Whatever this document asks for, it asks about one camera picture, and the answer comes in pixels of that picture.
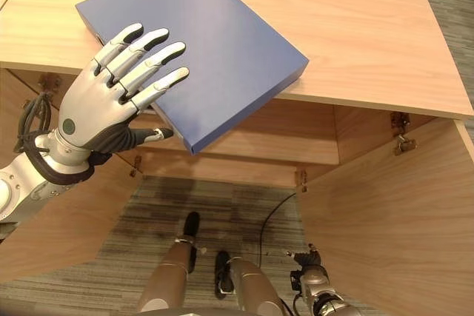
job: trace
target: silver robotic arm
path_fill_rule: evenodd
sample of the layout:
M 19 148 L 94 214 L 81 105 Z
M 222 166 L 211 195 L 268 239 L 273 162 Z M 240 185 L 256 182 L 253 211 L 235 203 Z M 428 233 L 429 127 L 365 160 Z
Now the silver robotic arm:
M 321 256 L 312 244 L 309 253 L 287 252 L 287 255 L 301 266 L 301 270 L 290 273 L 292 289 L 299 292 L 293 301 L 294 309 L 297 298 L 301 297 L 314 316 L 362 316 L 331 286 Z
M 167 29 L 142 36 L 143 32 L 141 24 L 133 24 L 104 45 L 64 96 L 56 129 L 47 129 L 50 107 L 45 94 L 25 108 L 16 146 L 21 154 L 0 170 L 0 242 L 51 197 L 87 180 L 94 166 L 105 163 L 112 153 L 173 135 L 168 128 L 128 127 L 150 103 L 189 75 L 186 67 L 178 68 L 139 92 L 161 66 L 185 50 L 182 42 L 170 44 L 130 70 L 169 36 Z M 40 110 L 46 118 L 39 130 L 26 130 Z

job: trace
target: open cabinet door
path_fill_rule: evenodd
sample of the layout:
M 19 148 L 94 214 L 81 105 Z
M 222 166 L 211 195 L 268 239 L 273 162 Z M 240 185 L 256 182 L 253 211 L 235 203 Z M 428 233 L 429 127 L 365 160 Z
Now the open cabinet door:
M 474 149 L 460 121 L 437 118 L 308 184 L 305 237 L 334 286 L 394 316 L 474 310 Z
M 22 104 L 36 97 L 29 87 L 0 70 L 0 167 L 16 154 Z M 52 108 L 51 127 L 58 111 Z M 53 198 L 34 218 L 0 244 L 0 282 L 83 263 L 95 258 L 109 231 L 141 180 L 130 177 L 130 165 L 114 155 L 94 176 Z

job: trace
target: gray carpet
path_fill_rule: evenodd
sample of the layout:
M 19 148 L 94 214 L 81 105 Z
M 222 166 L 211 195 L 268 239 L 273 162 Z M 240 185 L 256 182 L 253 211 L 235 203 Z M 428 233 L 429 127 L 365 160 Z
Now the gray carpet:
M 430 0 L 464 85 L 474 98 L 474 0 Z M 468 123 L 474 137 L 474 121 Z M 187 290 L 188 306 L 236 308 L 234 297 L 213 297 L 213 258 L 225 248 L 257 260 L 258 231 L 267 213 L 290 191 L 177 179 L 145 178 L 95 261 L 0 284 L 0 311 L 23 315 L 131 315 L 141 291 L 191 210 L 201 213 L 195 272 Z M 262 268 L 278 293 L 293 299 L 289 273 L 296 265 L 286 249 L 304 248 L 296 203 L 277 211 L 264 235 Z M 382 315 L 359 305 L 364 315 Z

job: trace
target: cabinet hinge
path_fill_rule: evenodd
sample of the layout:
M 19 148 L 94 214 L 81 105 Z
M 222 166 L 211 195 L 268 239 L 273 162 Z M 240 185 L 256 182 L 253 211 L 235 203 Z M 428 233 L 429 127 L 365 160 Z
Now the cabinet hinge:
M 390 120 L 392 121 L 393 137 L 397 140 L 393 153 L 401 155 L 415 149 L 418 146 L 416 140 L 410 140 L 406 137 L 407 127 L 410 125 L 410 114 L 406 112 L 392 112 Z
M 296 186 L 301 188 L 301 192 L 308 191 L 307 179 L 308 177 L 305 169 L 299 169 L 296 171 Z
M 130 170 L 130 177 L 135 177 L 137 171 L 140 170 L 141 156 L 135 156 L 135 162 L 133 163 L 133 169 Z

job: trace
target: black cable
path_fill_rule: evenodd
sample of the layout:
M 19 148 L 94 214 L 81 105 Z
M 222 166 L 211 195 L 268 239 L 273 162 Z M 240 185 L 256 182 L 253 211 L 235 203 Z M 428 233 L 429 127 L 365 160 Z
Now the black cable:
M 296 295 L 295 295 L 295 298 L 293 299 L 293 311 L 295 312 L 295 315 L 296 315 L 296 316 L 299 316 L 298 309 L 296 308 L 296 301 L 297 301 L 301 296 L 302 296 L 301 293 L 296 294 Z
M 40 93 L 24 108 L 18 122 L 18 140 L 13 149 L 14 152 L 24 152 L 24 138 L 31 133 L 31 125 L 36 116 L 39 117 L 39 125 L 35 132 L 48 131 L 51 122 L 51 106 L 47 93 Z
M 278 208 L 283 205 L 288 199 L 290 199 L 291 197 L 293 197 L 294 195 L 296 195 L 296 193 L 294 192 L 292 195 L 289 195 L 287 196 L 285 199 L 283 199 L 282 201 L 280 201 L 278 203 L 277 206 L 275 206 L 275 208 L 272 210 L 272 212 L 267 216 L 267 218 L 265 219 L 265 221 L 263 222 L 263 224 L 261 225 L 261 230 L 260 230 L 260 243 L 259 243 L 259 248 L 258 248 L 258 267 L 260 268 L 261 267 L 261 247 L 262 247 L 262 244 L 263 244 L 263 235 L 264 235 L 264 229 L 265 229 L 265 225 L 267 224 L 268 220 L 272 217 L 272 215 L 275 213 L 276 210 L 278 210 Z
M 295 316 L 292 312 L 290 307 L 287 305 L 287 303 L 284 302 L 284 300 L 280 297 L 280 301 L 283 303 L 284 308 L 288 311 L 289 316 Z

